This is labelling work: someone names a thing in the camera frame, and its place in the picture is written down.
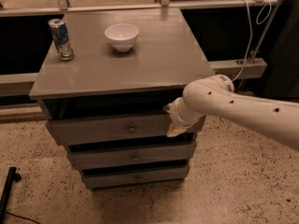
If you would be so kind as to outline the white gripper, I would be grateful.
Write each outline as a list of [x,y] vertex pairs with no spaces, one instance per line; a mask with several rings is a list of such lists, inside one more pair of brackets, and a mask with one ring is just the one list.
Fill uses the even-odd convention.
[[170,119],[173,122],[168,128],[167,137],[176,137],[185,133],[186,129],[192,127],[200,119],[200,115],[187,107],[182,98],[177,98],[172,104],[165,105],[164,111],[170,113]]

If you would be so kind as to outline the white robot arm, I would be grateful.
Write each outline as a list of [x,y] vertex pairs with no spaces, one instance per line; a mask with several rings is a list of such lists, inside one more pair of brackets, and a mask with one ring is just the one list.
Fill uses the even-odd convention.
[[236,94],[232,80],[225,75],[189,83],[182,96],[167,107],[169,137],[185,133],[201,117],[210,115],[299,150],[299,104]]

